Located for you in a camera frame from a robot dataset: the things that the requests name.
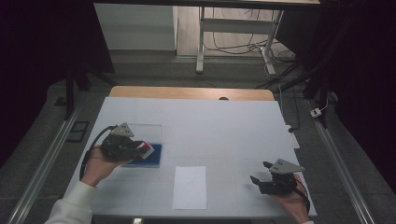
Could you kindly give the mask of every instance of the white tabletop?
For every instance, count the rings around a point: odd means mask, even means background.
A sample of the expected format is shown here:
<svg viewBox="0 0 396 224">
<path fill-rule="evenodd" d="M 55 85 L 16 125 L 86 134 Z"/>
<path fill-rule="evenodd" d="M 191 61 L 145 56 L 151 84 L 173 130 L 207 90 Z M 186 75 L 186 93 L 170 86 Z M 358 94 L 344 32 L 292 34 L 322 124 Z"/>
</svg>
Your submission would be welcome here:
<svg viewBox="0 0 396 224">
<path fill-rule="evenodd" d="M 161 166 L 117 168 L 98 185 L 98 195 L 92 203 L 96 215 L 233 218 L 286 215 L 270 196 L 260 194 L 249 178 L 253 175 L 270 181 L 263 161 L 281 158 L 298 164 L 277 102 L 107 97 L 85 150 L 105 127 L 125 121 L 162 125 Z M 205 210 L 172 209 L 176 166 L 206 167 Z M 69 188 L 78 180 L 78 172 L 79 166 Z M 310 215 L 316 215 L 314 206 Z"/>
</svg>

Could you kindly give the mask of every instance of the white paper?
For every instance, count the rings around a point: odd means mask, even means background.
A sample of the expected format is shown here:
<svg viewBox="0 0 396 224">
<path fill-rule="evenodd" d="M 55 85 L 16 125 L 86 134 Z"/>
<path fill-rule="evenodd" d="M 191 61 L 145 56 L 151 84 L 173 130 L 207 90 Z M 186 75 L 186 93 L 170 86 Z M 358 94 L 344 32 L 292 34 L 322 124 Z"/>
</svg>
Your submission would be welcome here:
<svg viewBox="0 0 396 224">
<path fill-rule="evenodd" d="M 206 167 L 176 167 L 173 209 L 206 209 Z"/>
</svg>

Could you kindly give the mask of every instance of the hand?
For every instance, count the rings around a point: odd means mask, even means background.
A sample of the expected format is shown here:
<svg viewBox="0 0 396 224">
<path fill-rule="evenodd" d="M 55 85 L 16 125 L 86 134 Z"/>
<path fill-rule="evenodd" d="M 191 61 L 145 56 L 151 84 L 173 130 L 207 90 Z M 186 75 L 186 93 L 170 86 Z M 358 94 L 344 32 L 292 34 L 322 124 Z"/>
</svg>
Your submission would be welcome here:
<svg viewBox="0 0 396 224">
<path fill-rule="evenodd" d="M 294 175 L 296 180 L 301 182 L 298 175 Z M 304 187 L 297 181 L 297 190 L 306 194 Z M 285 211 L 294 219 L 296 223 L 305 223 L 310 220 L 307 212 L 304 199 L 296 192 L 292 192 L 288 195 L 271 195 L 277 200 L 285 209 Z"/>
<path fill-rule="evenodd" d="M 81 182 L 96 187 L 104 178 L 108 177 L 114 168 L 128 161 L 107 161 L 99 146 L 95 146 L 85 168 Z"/>
</svg>

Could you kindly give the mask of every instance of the wall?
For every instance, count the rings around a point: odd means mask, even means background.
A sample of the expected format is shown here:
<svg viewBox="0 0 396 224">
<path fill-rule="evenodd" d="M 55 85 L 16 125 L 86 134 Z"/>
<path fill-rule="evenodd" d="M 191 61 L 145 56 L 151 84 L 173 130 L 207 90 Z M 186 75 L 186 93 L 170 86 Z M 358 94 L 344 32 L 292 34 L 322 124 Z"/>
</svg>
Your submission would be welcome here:
<svg viewBox="0 0 396 224">
<path fill-rule="evenodd" d="M 176 49 L 176 7 L 94 5 L 109 49 Z"/>
</svg>

